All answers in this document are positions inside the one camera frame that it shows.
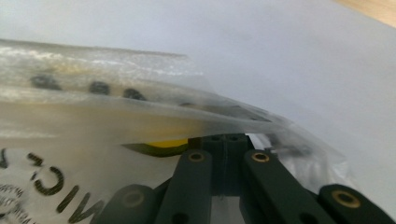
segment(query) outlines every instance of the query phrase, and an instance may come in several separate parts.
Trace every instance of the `plastic wrap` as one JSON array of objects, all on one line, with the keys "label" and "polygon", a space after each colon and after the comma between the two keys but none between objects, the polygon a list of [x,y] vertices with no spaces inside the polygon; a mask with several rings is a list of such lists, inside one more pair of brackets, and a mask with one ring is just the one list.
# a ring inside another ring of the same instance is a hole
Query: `plastic wrap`
[{"label": "plastic wrap", "polygon": [[[254,133],[257,146],[271,147],[313,191],[352,184],[336,150],[287,119],[198,90],[197,80],[185,56],[0,40],[0,148],[4,160],[30,167],[15,172],[30,176],[18,187],[34,189],[3,221],[94,223],[115,191],[155,188],[177,163],[121,145],[221,133]],[[55,193],[37,187],[57,186],[60,176]],[[70,194],[76,199],[65,205]],[[84,202],[92,208],[85,215]]]}]

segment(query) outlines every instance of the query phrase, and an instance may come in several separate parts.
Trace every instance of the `brass insert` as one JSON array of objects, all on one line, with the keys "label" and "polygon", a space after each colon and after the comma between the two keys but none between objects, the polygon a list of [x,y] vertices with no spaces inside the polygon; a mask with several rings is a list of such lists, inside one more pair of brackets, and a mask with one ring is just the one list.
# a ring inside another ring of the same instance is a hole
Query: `brass insert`
[{"label": "brass insert", "polygon": [[269,156],[261,152],[254,153],[251,158],[258,162],[268,162],[270,160]]},{"label": "brass insert", "polygon": [[336,202],[348,208],[359,208],[361,206],[361,201],[347,191],[335,190],[332,192],[332,197]]}]

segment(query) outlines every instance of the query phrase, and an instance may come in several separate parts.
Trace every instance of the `black rectangular bar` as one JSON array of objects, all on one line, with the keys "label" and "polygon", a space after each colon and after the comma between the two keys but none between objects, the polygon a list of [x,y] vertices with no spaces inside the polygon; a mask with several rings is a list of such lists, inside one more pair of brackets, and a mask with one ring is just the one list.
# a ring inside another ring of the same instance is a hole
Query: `black rectangular bar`
[{"label": "black rectangular bar", "polygon": [[271,153],[248,151],[243,174],[268,223],[335,223]]},{"label": "black rectangular bar", "polygon": [[187,150],[177,164],[155,224],[208,224],[211,210],[212,157]]}]

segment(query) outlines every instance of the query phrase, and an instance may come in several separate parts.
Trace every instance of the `black dot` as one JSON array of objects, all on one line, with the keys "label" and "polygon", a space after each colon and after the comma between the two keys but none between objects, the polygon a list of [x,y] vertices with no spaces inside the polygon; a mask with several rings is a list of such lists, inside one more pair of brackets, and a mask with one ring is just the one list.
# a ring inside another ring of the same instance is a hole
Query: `black dot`
[{"label": "black dot", "polygon": [[124,98],[147,101],[146,97],[135,89],[126,89],[123,93]]},{"label": "black dot", "polygon": [[90,92],[93,94],[109,95],[110,87],[105,82],[95,81],[90,86]]},{"label": "black dot", "polygon": [[30,79],[32,85],[39,89],[61,91],[61,87],[56,83],[56,80],[51,76],[36,76]]}]

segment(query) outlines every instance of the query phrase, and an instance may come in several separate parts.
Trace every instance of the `screw hole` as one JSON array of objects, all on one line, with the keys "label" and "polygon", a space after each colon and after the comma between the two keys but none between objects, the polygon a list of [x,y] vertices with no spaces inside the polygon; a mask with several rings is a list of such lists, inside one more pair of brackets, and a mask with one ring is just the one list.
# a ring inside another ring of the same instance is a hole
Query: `screw hole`
[{"label": "screw hole", "polygon": [[189,223],[189,216],[184,213],[174,214],[172,217],[173,224],[187,224]]},{"label": "screw hole", "polygon": [[132,190],[122,198],[122,203],[125,207],[136,207],[143,201],[145,201],[145,195],[139,190]]},{"label": "screw hole", "polygon": [[361,201],[347,191],[335,190],[332,192],[332,197],[336,202],[348,208],[358,208],[361,206]]},{"label": "screw hole", "polygon": [[318,220],[314,216],[307,213],[300,214],[300,220],[304,224],[318,224]]},{"label": "screw hole", "polygon": [[190,159],[190,161],[203,161],[204,155],[199,152],[195,152],[195,153],[190,154],[189,159]]},{"label": "screw hole", "polygon": [[253,160],[259,161],[259,162],[266,162],[266,161],[270,160],[270,158],[267,155],[265,155],[264,153],[260,153],[260,152],[254,153],[252,158],[253,158]]}]

